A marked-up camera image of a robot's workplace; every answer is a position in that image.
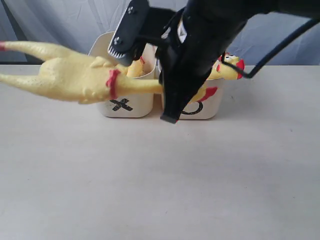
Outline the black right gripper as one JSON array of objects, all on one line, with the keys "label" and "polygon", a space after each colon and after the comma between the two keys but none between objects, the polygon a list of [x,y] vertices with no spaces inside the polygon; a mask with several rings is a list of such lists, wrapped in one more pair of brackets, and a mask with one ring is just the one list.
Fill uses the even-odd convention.
[{"label": "black right gripper", "polygon": [[242,4],[188,4],[170,30],[167,48],[156,55],[162,66],[163,112],[175,124],[211,73],[213,64],[248,21]]}]

